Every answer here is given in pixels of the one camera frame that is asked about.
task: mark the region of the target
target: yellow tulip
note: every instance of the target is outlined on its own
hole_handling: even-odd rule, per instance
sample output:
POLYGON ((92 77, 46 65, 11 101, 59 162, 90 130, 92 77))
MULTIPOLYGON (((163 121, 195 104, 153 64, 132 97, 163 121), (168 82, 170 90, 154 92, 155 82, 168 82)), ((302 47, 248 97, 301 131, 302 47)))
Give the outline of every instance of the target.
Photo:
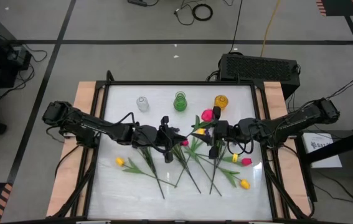
POLYGON ((205 129, 204 128, 198 129, 197 134, 205 134, 205 129))
POLYGON ((250 188, 250 183, 247 180, 242 180, 240 184, 244 189, 248 190, 250 188))
POLYGON ((121 158, 121 157, 117 157, 115 159, 115 162, 117 163, 117 165, 119 166, 123 166, 125 164, 125 161, 121 158))

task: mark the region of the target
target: table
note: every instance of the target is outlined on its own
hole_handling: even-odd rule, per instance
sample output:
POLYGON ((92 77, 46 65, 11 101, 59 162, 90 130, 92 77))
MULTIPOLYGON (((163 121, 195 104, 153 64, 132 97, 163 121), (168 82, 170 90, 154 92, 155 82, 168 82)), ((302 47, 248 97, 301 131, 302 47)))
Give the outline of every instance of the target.
MULTIPOLYGON (((287 114, 285 101, 283 97, 283 92, 281 91, 281 85, 279 82, 265 82, 265 94, 268 102, 268 109, 270 112, 270 118, 275 119, 280 116, 287 114)), ((85 113, 89 113, 92 107, 92 99, 95 92, 96 82, 80 82, 78 85, 78 90, 76 93, 75 101, 73 106, 79 108, 85 113)), ((95 111, 95 116, 99 115, 101 108, 101 99, 103 98, 103 91, 99 92, 99 99, 97 108, 95 111)), ((258 104, 260 108, 261 118, 265 117, 265 112, 263 110, 262 100, 260 91, 257 90, 258 104)), ((295 149, 294 141, 289 139, 285 144, 293 149, 295 149)), ((75 147, 75 139, 66 139, 62 151, 62 157, 66 155, 75 147)), ((85 170, 88 168, 90 163, 91 155, 88 155, 88 162, 85 170)), ((54 182, 54 187, 52 191, 52 196, 50 198, 49 207, 47 210, 47 216, 56 213, 60 207, 66 202, 70 194, 73 192, 78 177, 78 171, 80 168, 80 162, 82 158, 82 149, 75 151, 69 156, 68 159, 63 161, 60 166, 57 177, 54 182)), ((304 185, 303 175, 301 173, 301 168, 298 158, 286 149, 281 148, 279 150, 280 159, 280 169, 283 176, 283 183, 286 191, 289 193, 291 198, 294 200, 296 205, 307 215, 310 214, 310 206, 308 202, 308 196, 306 195, 306 188, 304 185)), ((276 210, 279 218, 284 218, 283 207, 280 200, 280 195, 273 187, 274 198, 276 200, 276 210)), ((78 208, 76 210, 76 215, 82 215, 83 204, 85 202, 87 187, 79 196, 78 208)))

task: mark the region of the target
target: black equipment box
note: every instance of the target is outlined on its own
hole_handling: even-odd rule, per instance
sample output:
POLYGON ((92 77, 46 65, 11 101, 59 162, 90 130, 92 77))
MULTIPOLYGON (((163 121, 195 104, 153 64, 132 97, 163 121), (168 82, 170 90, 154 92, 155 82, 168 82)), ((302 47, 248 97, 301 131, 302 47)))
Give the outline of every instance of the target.
POLYGON ((300 68, 295 60, 223 54, 220 59, 220 81, 278 81, 284 99, 299 87, 300 68))

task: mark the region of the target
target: yellow cable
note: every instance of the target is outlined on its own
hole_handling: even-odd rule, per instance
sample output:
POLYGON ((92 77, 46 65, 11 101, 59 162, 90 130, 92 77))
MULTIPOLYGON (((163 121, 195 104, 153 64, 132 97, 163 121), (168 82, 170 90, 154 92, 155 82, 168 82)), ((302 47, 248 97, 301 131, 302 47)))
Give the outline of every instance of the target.
POLYGON ((275 7, 275 9, 273 10, 273 14, 271 15, 271 18, 270 18, 268 27, 266 28, 265 37, 263 38, 261 57, 262 57, 262 55, 263 55, 263 50, 265 49, 266 37, 267 37, 267 35, 268 35, 268 31, 269 31, 270 24, 271 24, 271 22, 272 22, 272 20, 273 20, 273 18, 274 18, 274 16, 275 16, 275 14, 276 14, 276 11, 277 11, 277 9, 278 9, 278 5, 280 4, 280 1, 281 1, 281 0, 277 0, 276 7, 275 7))

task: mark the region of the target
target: pink tulip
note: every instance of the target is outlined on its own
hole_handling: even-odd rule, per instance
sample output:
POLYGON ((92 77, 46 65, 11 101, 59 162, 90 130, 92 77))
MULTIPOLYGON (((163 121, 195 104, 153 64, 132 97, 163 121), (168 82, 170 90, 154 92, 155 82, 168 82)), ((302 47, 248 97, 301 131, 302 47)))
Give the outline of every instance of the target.
POLYGON ((241 160, 241 163, 243 164, 243 166, 248 166, 252 163, 252 160, 250 158, 244 158, 241 160))
POLYGON ((212 110, 207 109, 204 112, 202 112, 201 119, 203 121, 212 121, 213 116, 214 116, 214 113, 212 112, 212 110))
POLYGON ((188 146, 189 145, 189 140, 184 140, 183 142, 181 142, 182 146, 188 146))

